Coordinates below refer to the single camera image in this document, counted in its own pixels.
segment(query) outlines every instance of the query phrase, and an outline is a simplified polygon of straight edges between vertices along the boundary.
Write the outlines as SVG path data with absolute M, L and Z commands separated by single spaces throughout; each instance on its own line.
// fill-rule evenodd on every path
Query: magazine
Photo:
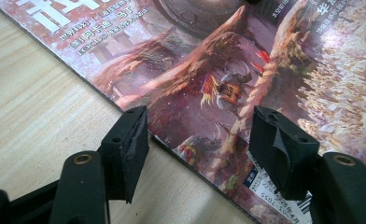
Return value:
M 311 223 L 248 149 L 254 106 L 366 164 L 366 0 L 0 0 L 0 11 L 253 220 Z

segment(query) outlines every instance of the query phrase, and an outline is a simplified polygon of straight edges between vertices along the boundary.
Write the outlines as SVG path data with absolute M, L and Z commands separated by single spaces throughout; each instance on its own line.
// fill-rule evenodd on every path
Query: wood grain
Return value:
M 0 189 L 14 200 L 56 180 L 64 160 L 96 150 L 119 110 L 0 13 Z M 150 141 L 133 204 L 112 223 L 252 223 Z

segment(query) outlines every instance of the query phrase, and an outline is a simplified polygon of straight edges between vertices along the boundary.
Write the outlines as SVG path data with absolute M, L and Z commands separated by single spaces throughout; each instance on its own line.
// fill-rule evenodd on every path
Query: brass rivet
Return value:
M 89 155 L 89 154 L 81 154 L 81 155 L 76 156 L 73 159 L 73 163 L 76 164 L 76 165 L 81 165 L 81 164 L 87 163 L 87 162 L 89 162 L 91 160 L 92 160 L 92 155 Z
M 338 163 L 342 164 L 342 165 L 347 165 L 347 166 L 356 165 L 356 163 L 352 159 L 350 159 L 347 156 L 343 156 L 343 155 L 334 156 L 334 160 L 337 161 Z

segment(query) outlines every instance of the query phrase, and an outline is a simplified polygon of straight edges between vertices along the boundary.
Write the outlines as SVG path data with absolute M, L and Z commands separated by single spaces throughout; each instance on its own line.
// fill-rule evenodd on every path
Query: magazine cover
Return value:
M 0 10 L 261 223 L 310 223 L 248 149 L 255 105 L 366 164 L 366 0 L 0 0 Z

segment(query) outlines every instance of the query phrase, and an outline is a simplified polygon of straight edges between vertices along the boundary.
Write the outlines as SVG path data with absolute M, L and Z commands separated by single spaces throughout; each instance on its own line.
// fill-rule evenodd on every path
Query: barcode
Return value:
M 300 210 L 302 210 L 303 214 L 306 214 L 309 212 L 309 204 L 311 203 L 312 195 L 308 193 L 305 196 L 305 199 L 302 201 L 297 201 L 296 204 L 299 206 Z

